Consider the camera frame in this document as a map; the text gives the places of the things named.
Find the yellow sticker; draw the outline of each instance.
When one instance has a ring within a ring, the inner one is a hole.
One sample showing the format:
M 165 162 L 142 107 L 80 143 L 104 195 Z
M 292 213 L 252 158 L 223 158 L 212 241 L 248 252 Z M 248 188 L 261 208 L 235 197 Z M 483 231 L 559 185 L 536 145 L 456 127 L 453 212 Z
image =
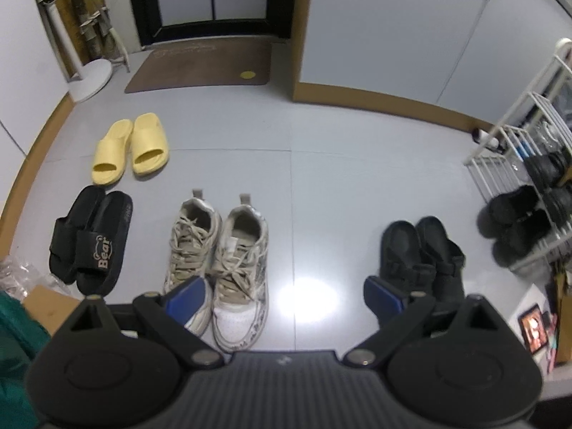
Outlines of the yellow sticker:
M 240 73 L 240 76 L 242 77 L 242 79 L 252 79 L 256 76 L 256 73 L 254 73 L 253 71 L 243 71 L 242 73 Z

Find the black slide sandal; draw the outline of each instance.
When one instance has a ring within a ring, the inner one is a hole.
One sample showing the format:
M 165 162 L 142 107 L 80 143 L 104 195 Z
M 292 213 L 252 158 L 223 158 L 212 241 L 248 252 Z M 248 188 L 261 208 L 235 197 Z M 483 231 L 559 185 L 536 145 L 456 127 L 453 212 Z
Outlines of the black slide sandal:
M 75 247 L 77 288 L 84 295 L 108 295 L 119 278 L 133 201 L 123 192 L 105 196 L 86 230 L 78 232 Z
M 102 187 L 88 185 L 79 192 L 68 215 L 55 221 L 50 243 L 50 271 L 67 285 L 75 282 L 76 234 L 90 226 L 104 196 Z
M 421 291 L 430 294 L 435 279 L 432 263 L 421 249 L 413 224 L 395 221 L 385 229 L 381 238 L 381 278 L 406 293 Z
M 435 216 L 428 216 L 417 223 L 422 249 L 434 259 L 437 275 L 433 292 L 439 302 L 462 302 L 465 297 L 462 270 L 465 255 L 461 248 L 449 239 L 443 223 Z

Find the picture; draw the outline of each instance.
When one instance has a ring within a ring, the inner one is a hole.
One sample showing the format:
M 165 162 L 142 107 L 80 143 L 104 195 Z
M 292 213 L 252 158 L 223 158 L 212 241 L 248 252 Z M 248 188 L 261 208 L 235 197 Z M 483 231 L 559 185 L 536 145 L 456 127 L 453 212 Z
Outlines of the picture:
M 535 354 L 548 343 L 548 336 L 542 322 L 542 312 L 538 305 L 534 305 L 524 314 L 520 315 L 518 321 L 521 325 L 524 345 L 530 353 Z

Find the wooden baseboard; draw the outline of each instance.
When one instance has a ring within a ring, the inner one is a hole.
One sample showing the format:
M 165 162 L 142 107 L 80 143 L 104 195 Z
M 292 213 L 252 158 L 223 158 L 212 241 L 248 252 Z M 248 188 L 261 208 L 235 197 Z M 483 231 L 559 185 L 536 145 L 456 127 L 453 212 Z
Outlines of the wooden baseboard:
M 406 118 L 421 119 L 434 124 L 446 125 L 466 132 L 474 128 L 490 130 L 493 125 L 489 122 L 447 110 L 436 106 L 394 97 L 377 92 L 358 90 L 357 88 L 337 87 L 335 85 L 308 84 L 296 82 L 294 85 L 294 101 L 305 103 L 328 104 L 344 106 L 360 110 L 377 111 L 394 114 Z
M 12 240 L 20 215 L 24 209 L 24 204 L 28 198 L 28 193 L 30 193 L 39 168 L 42 166 L 48 150 L 55 140 L 55 136 L 58 135 L 73 107 L 74 102 L 70 94 L 66 94 L 46 121 L 44 128 L 42 128 L 38 138 L 32 145 L 30 153 L 24 159 L 24 163 L 8 195 L 2 211 L 2 217 L 0 217 L 0 257 L 10 254 Z

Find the green cloth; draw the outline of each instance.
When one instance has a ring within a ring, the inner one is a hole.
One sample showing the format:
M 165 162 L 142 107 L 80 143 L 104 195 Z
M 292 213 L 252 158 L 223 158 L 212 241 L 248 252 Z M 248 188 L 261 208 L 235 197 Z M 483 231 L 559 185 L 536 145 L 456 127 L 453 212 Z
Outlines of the green cloth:
M 49 334 L 28 317 L 18 300 L 0 292 L 0 427 L 33 429 L 38 420 L 24 389 L 24 376 Z

